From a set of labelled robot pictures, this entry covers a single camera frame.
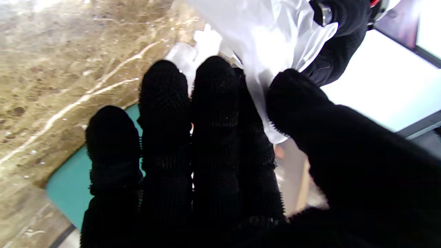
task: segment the glove finger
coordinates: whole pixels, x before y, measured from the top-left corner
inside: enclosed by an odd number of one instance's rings
[[[283,133],[289,133],[291,128],[288,116],[332,104],[318,86],[293,69],[285,70],[276,76],[266,97],[268,118]]]
[[[173,63],[158,61],[144,75],[139,111],[146,172],[142,221],[161,240],[164,231],[175,236],[186,230],[191,214],[190,99],[187,80]]]
[[[82,247],[131,240],[138,230],[139,137],[132,120],[115,106],[100,109],[86,129],[94,196],[84,214]]]
[[[210,57],[196,72],[192,95],[193,213],[198,225],[222,229],[238,220],[238,114],[235,73],[222,58]]]
[[[262,120],[248,92],[242,70],[237,68],[235,71],[239,77],[239,185],[243,195],[243,217],[263,217],[259,221],[283,219],[283,202],[274,173],[273,144],[263,131]]]

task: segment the teal surface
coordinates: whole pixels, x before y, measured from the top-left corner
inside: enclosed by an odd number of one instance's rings
[[[141,136],[142,129],[136,122],[139,117],[138,105],[131,106],[126,112]],[[48,197],[78,229],[81,229],[84,211],[92,199],[89,193],[91,168],[92,162],[83,146],[49,178],[46,187]]]

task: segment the white wall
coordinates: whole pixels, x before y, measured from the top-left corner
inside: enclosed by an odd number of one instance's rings
[[[441,70],[375,30],[322,89],[394,132],[441,109]]]

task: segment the gloved hand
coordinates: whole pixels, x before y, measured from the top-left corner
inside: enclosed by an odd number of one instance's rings
[[[221,246],[284,220],[273,147],[244,79],[211,57],[197,70],[189,99],[185,76],[158,61],[142,81],[141,146],[123,110],[106,106],[91,118],[94,198],[82,247]]]

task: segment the marble floor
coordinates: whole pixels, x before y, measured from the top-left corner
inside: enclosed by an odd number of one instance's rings
[[[0,0],[0,246],[48,247],[69,221],[45,183],[104,105],[204,26],[183,0]]]

